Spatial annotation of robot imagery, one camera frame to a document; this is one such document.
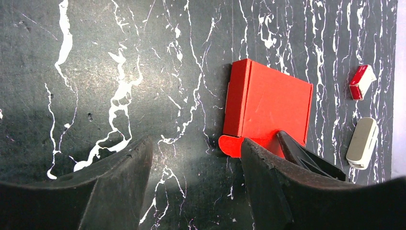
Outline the red paper box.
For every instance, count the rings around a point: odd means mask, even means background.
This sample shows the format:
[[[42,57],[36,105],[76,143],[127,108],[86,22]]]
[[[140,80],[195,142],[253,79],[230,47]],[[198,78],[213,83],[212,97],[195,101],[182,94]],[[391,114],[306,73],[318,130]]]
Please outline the red paper box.
[[[249,138],[283,158],[277,133],[287,132],[301,146],[307,142],[313,85],[251,59],[232,63],[227,88],[221,151],[241,156]]]

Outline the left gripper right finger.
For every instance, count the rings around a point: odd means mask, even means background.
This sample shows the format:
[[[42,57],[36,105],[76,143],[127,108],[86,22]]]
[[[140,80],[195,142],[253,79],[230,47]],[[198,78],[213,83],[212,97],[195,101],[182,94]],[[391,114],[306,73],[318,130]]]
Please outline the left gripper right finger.
[[[403,230],[406,180],[363,186],[321,176],[251,139],[241,161],[258,230]]]

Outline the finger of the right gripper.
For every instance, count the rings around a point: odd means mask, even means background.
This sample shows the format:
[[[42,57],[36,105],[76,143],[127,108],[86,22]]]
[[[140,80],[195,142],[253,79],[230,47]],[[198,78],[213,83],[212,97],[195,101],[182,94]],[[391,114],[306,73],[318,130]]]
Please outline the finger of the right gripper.
[[[313,173],[345,182],[347,175],[336,165],[321,158],[281,130],[277,138],[286,160]]]

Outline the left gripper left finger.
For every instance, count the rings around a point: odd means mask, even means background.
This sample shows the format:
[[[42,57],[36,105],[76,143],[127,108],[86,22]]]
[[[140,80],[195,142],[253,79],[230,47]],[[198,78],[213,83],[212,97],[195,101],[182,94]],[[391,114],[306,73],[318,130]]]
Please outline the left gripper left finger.
[[[153,159],[146,136],[51,182],[0,184],[3,230],[136,230]]]

